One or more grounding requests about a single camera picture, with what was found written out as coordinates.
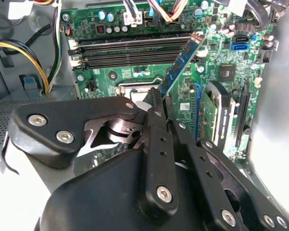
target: green circuit board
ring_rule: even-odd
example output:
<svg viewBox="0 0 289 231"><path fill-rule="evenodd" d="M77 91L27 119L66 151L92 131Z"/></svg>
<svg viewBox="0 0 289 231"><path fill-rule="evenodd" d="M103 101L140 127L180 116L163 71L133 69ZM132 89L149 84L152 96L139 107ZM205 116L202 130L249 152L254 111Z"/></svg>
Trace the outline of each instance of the green circuit board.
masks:
<svg viewBox="0 0 289 231"><path fill-rule="evenodd" d="M256 111L257 99L260 90L259 79L263 76L264 64L258 62L259 50L263 47L263 36L271 34L273 25L269 25L266 31L257 33L238 32L236 36L245 36L248 38L246 42L249 46L244 51L234 51L232 49L233 38L224 35L220 30L228 22L236 19L236 16L230 13L225 7L209 2L209 8L203 11L200 17L194 16L194 11L200 8L201 0L190 0L178 22L167 24L164 21L159 22L159 26L150 27L145 22L145 13L149 11L147 3L137 4L138 10L144 13L143 24L137 27L129 27L127 32L110 34L99 33L97 26L102 25L104 29L114 28L116 26L122 28L123 13L125 8L122 5L111 5L105 7L96 7L84 10L69 9L63 10L63 14L69 15L68 22L62 22L64 26L69 26L70 34L66 34L67 39L76 41L95 41L100 39L113 38L129 38L135 35L159 35L168 32L191 32L203 31L206 35L207 42L202 47L207 51L206 57L201 58L201 62L190 63L183 74L179 77L170 91L170 96L173 102L174 110L177 118L183 121L190 129L195 139L209 138L213 139L214 126L216 124L217 108L212 103L209 96L205 93L205 87L208 81L217 80L229 95L237 102L240 98L240 91L244 83L250 83L250 100L248 104L245 124L252 126L253 117ZM162 7L165 10L172 8L174 1L164 1ZM114 16L112 22L107 19L101 20L98 18L100 11L105 14L111 13ZM141 48L135 50L123 50L120 52L132 53L139 51L149 51L156 47ZM116 53L117 51L107 51L108 53ZM87 59L94 56L95 53L86 53L87 56L80 54L72 55L72 58ZM167 69L172 63L164 64L146 64L146 65L127 65L115 66L107 68L75 68L75 76L78 79L80 96L82 99L118 96L124 95L124 90L129 84L135 86L143 83L148 86L158 85L164 78ZM233 79L230 81L221 80L220 66L232 65L234 71ZM197 91L196 84L201 85L201 100L200 106L197 108ZM234 135L236 118L233 118L230 136ZM224 154L233 162L239 162L245 158L245 150L248 146L249 135L243 135L239 147L235 147L234 143L230 142L224 149Z"/></svg>

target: wire bundle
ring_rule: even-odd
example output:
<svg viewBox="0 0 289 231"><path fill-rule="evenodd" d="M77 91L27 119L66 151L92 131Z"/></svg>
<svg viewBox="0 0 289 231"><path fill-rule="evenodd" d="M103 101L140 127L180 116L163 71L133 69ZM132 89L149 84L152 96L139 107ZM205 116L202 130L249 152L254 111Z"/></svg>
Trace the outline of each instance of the wire bundle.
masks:
<svg viewBox="0 0 289 231"><path fill-rule="evenodd" d="M47 76L44 73L41 64L36 57L35 53L25 44L22 42L16 41L16 40L0 40L0 47L10 48L18 51L19 53L22 53L27 59L31 61L31 63L36 67L38 70L42 81L43 81L43 91L48 92L49 91L49 84L47 81Z"/></svg>
<svg viewBox="0 0 289 231"><path fill-rule="evenodd" d="M171 14L168 14L164 9L156 2L156 0L147 0L149 5L158 12L166 22L175 21L183 12L185 6L188 3L188 0L176 0L173 6Z"/></svg>

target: capacitor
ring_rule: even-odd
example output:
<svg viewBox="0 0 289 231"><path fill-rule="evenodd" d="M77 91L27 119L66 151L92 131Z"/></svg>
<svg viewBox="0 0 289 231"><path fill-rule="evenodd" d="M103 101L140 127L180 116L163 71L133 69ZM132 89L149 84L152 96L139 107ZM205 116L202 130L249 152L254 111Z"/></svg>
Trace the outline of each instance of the capacitor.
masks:
<svg viewBox="0 0 289 231"><path fill-rule="evenodd" d="M113 22L114 19L115 19L115 17L114 17L114 15L113 15L112 13L109 13L109 14L107 15L107 21Z"/></svg>
<svg viewBox="0 0 289 231"><path fill-rule="evenodd" d="M209 3L208 1L202 1L201 2L201 9L207 10L209 8Z"/></svg>
<svg viewBox="0 0 289 231"><path fill-rule="evenodd" d="M104 11L100 11L97 16L100 20L104 20L106 18Z"/></svg>
<svg viewBox="0 0 289 231"><path fill-rule="evenodd" d="M129 28L127 27L127 26L123 26L122 27L122 31L125 33L125 32L127 32L129 30Z"/></svg>
<svg viewBox="0 0 289 231"><path fill-rule="evenodd" d="M214 32L215 30L216 30L216 25L215 24L210 25L210 31Z"/></svg>
<svg viewBox="0 0 289 231"><path fill-rule="evenodd" d="M274 35L264 35L263 38L264 38L264 40L267 40L267 41L273 41Z"/></svg>
<svg viewBox="0 0 289 231"><path fill-rule="evenodd" d="M111 33L112 33L112 29L111 29L110 27L108 27L108 28L106 29L106 33L111 34Z"/></svg>
<svg viewBox="0 0 289 231"><path fill-rule="evenodd" d="M273 46L273 42L271 42L271 41L263 41L262 45L264 45L265 47L272 47Z"/></svg>
<svg viewBox="0 0 289 231"><path fill-rule="evenodd" d="M250 68L251 68L252 70L255 70L255 69L257 69L257 67L258 67L258 65L257 65L257 64L251 64L251 65L250 65Z"/></svg>
<svg viewBox="0 0 289 231"><path fill-rule="evenodd" d="M197 66L197 71L199 72L199 73L202 73L202 72L204 72L204 66Z"/></svg>
<svg viewBox="0 0 289 231"><path fill-rule="evenodd" d="M189 86L189 92L190 92L190 93L194 93L194 92L195 92L195 88L194 88L193 85L190 85L190 86Z"/></svg>
<svg viewBox="0 0 289 231"><path fill-rule="evenodd" d="M201 10L201 9L196 9L196 10L194 10L193 16L194 16L195 18L200 18L200 17L202 16L202 10Z"/></svg>
<svg viewBox="0 0 289 231"><path fill-rule="evenodd" d="M119 33L119 32L120 32L120 27L115 26L114 31L115 31L116 33Z"/></svg>

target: motherboard mounting screw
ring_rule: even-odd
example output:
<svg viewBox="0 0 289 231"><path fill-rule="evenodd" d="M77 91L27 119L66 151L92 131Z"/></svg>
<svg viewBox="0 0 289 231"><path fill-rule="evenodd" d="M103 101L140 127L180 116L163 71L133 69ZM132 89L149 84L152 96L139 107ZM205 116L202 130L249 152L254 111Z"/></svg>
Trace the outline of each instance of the motherboard mounting screw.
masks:
<svg viewBox="0 0 289 231"><path fill-rule="evenodd" d="M158 115L159 117L162 116L162 114L161 114L160 112L158 112L158 111L155 111L154 113L155 113L156 115Z"/></svg>
<svg viewBox="0 0 289 231"><path fill-rule="evenodd" d="M170 203L172 201L172 194L165 186L159 186L157 189L157 194L159 199L165 203Z"/></svg>
<svg viewBox="0 0 289 231"><path fill-rule="evenodd" d="M47 120L45 117L43 117L42 115L31 115L28 118L28 121L30 124L34 125L34 126L44 126L45 124L47 124Z"/></svg>
<svg viewBox="0 0 289 231"><path fill-rule="evenodd" d="M275 228L275 224L274 224L274 221L272 220L272 218L270 218L268 215L264 214L264 220L265 222L271 226L272 228Z"/></svg>
<svg viewBox="0 0 289 231"><path fill-rule="evenodd" d="M57 140L62 143L71 143L74 141L74 135L70 133L69 131L59 131L57 132Z"/></svg>
<svg viewBox="0 0 289 231"><path fill-rule="evenodd" d="M185 128L186 128L185 124L184 124L184 123L182 123L182 122L180 122L180 123L179 123L179 126L180 126L181 128L183 128L183 129L185 129Z"/></svg>
<svg viewBox="0 0 289 231"><path fill-rule="evenodd" d="M222 217L224 221L226 221L227 224L230 225L231 227L236 226L236 219L229 211L225 209L222 210Z"/></svg>
<svg viewBox="0 0 289 231"><path fill-rule="evenodd" d="M84 77L83 77L82 75L78 75L78 76L77 76L77 79L78 79L78 81L83 81L83 80L84 80Z"/></svg>
<svg viewBox="0 0 289 231"><path fill-rule="evenodd" d="M285 229L287 228L287 223L284 221L283 218L281 218L280 216L276 216L276 219L282 227L284 227Z"/></svg>
<svg viewBox="0 0 289 231"><path fill-rule="evenodd" d="M129 108L134 108L133 105L131 105L130 103L126 103L125 105Z"/></svg>
<svg viewBox="0 0 289 231"><path fill-rule="evenodd" d="M209 147L209 148L212 148L213 145L209 142L209 141L206 141L206 145Z"/></svg>
<svg viewBox="0 0 289 231"><path fill-rule="evenodd" d="M62 15L62 20L65 21L65 22L68 22L69 21L69 15L67 13L64 13Z"/></svg>

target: wire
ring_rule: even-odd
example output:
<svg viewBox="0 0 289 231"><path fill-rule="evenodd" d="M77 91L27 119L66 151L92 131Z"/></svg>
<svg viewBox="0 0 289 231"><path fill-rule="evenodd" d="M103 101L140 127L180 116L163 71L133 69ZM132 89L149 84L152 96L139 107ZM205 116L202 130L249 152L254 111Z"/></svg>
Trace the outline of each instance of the wire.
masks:
<svg viewBox="0 0 289 231"><path fill-rule="evenodd" d="M30 62L36 67L36 69L38 70L41 78L42 78L42 81L43 81L43 87L44 87L44 90L46 93L48 93L49 91L49 84L48 84L48 81L47 81L47 77L46 77L46 74L44 73L42 67L38 64L38 62L31 56L29 55L25 50L17 47L17 46L14 46L12 44L9 44L7 42L2 42L0 41L0 47L6 47L6 48L10 48L10 49L14 49L20 53L22 53L28 60L30 60Z"/></svg>
<svg viewBox="0 0 289 231"><path fill-rule="evenodd" d="M14 26L17 26L17 25L21 24L22 21L23 21L23 19L24 19L24 17L22 17L21 19L19 19L17 22L15 22L15 23L13 23L13 24L10 24L9 26L0 26L0 30L11 29L11 28L13 28Z"/></svg>
<svg viewBox="0 0 289 231"><path fill-rule="evenodd" d="M41 36L45 31L50 29L50 24L47 24L46 26L42 27L40 30L38 30L31 38L29 38L29 40L25 43L26 46L31 46L35 40L37 40L37 38L39 36ZM15 54L19 54L18 51L5 51L6 55L15 55Z"/></svg>

